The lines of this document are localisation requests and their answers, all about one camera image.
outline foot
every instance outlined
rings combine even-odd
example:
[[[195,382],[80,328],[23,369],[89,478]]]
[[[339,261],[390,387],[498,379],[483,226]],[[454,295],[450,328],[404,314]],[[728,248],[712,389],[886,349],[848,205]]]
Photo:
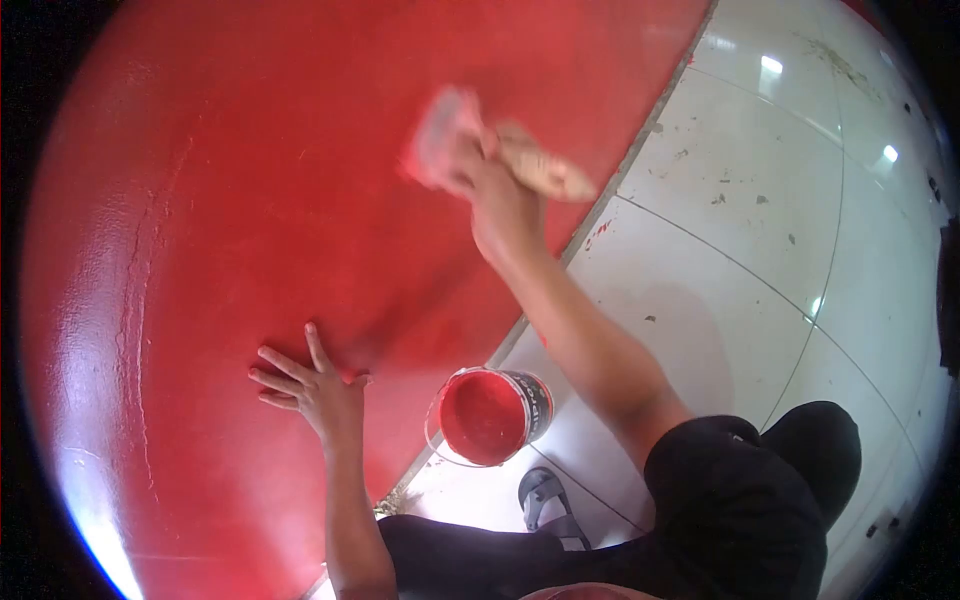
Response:
[[[590,550],[590,542],[570,510],[564,485],[552,470],[528,470],[520,479],[517,496],[527,531],[542,530],[557,536],[564,550]]]

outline paint can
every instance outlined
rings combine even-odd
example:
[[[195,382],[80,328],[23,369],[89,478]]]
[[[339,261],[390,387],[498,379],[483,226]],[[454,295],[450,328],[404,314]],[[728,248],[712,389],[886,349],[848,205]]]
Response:
[[[450,449],[470,464],[449,459],[427,431],[434,407]],[[451,463],[496,467],[540,438],[553,419],[553,398],[535,375],[484,367],[460,369],[446,380],[427,411],[427,444]]]

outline person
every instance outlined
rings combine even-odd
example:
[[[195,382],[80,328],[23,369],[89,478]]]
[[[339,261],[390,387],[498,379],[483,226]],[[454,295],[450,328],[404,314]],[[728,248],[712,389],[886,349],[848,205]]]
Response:
[[[859,477],[856,424],[825,401],[794,408],[763,435],[737,417],[695,417],[650,351],[552,257],[544,198],[484,146],[461,135],[451,160],[472,203],[476,247],[643,475],[656,523],[635,540],[590,550],[546,469],[521,483],[531,533],[417,516],[377,522],[362,458],[370,379],[341,380],[307,324],[312,368],[262,347],[259,355],[286,376],[253,369],[250,377],[271,389],[261,400],[299,411],[320,436],[327,568],[338,598],[815,598],[827,530]],[[544,522],[543,506],[554,497],[567,514]]]

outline sandal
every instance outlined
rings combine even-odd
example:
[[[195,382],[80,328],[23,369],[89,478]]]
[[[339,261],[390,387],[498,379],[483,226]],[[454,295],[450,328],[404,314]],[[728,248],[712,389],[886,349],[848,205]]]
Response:
[[[545,531],[560,538],[564,550],[590,550],[590,542],[570,510],[570,503],[566,499],[564,485],[557,474],[547,467],[531,468],[523,478],[517,490],[520,508],[523,509],[523,521],[527,531]],[[560,498],[566,515],[555,518],[538,526],[540,511],[550,498]]]

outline paint brush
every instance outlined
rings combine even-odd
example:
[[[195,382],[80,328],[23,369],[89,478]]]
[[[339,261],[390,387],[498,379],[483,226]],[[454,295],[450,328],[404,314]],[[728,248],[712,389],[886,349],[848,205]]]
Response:
[[[508,122],[491,136],[470,90],[448,85],[433,98],[400,160],[402,173],[422,185],[467,196],[450,176],[450,152],[460,133],[476,136],[484,154],[501,160],[530,189],[562,202],[590,202],[597,189],[569,160],[543,150],[519,124]]]

